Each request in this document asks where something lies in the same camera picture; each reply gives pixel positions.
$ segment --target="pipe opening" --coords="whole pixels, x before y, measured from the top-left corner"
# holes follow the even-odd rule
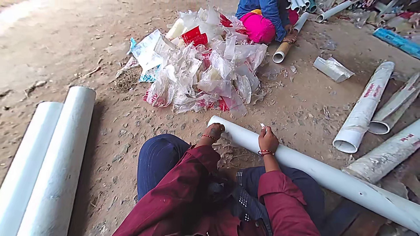
[[[335,140],[333,146],[338,149],[338,151],[345,152],[345,153],[355,153],[357,152],[357,147],[353,144],[343,141],[343,140]]]
[[[317,18],[316,18],[316,22],[318,22],[318,23],[321,23],[321,22],[323,22],[324,21],[324,16],[323,15],[319,15]]]
[[[276,53],[276,54],[274,54],[274,56],[273,56],[273,61],[275,62],[275,63],[280,63],[280,62],[282,62],[284,60],[284,56],[283,56],[283,54],[281,54],[281,53]]]
[[[371,121],[368,131],[373,134],[387,134],[390,128],[387,124],[379,121]]]
[[[310,13],[313,13],[316,11],[316,5],[313,5],[312,7],[309,8],[308,10]]]

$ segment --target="dark blue pants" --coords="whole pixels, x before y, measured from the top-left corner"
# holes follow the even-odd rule
[[[137,198],[141,199],[148,191],[156,187],[189,148],[188,143],[172,134],[161,134],[147,140],[139,154]],[[301,170],[286,166],[280,166],[280,168],[302,191],[307,203],[305,210],[319,228],[324,216],[324,194],[321,188],[312,177]],[[263,166],[242,170],[242,187],[252,197],[258,197],[258,181],[264,173]]]

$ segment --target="maroon shirt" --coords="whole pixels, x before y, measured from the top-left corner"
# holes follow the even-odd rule
[[[211,146],[189,149],[159,184],[150,190],[122,222],[113,236],[182,235],[184,213],[194,207],[202,177],[216,171],[220,155]],[[260,177],[258,199],[265,203],[274,235],[320,235],[303,208],[302,192],[280,171]],[[241,222],[228,207],[202,215],[192,227],[198,235],[265,235],[260,222]]]

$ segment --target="pile of plastic waste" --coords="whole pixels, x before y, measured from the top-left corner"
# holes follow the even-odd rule
[[[143,100],[156,107],[246,115],[245,105],[265,95],[255,73],[267,46],[249,41],[241,21],[213,7],[178,14],[165,35],[155,30],[139,43],[131,39],[133,57],[117,76],[140,65],[139,82],[152,82]]]

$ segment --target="yellow cloth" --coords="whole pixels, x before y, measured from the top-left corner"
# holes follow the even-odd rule
[[[252,10],[251,12],[252,12],[252,13],[255,13],[255,14],[257,14],[257,15],[260,15],[260,16],[262,16],[262,15],[263,15],[263,13],[261,12],[261,9],[255,9],[255,10]]]

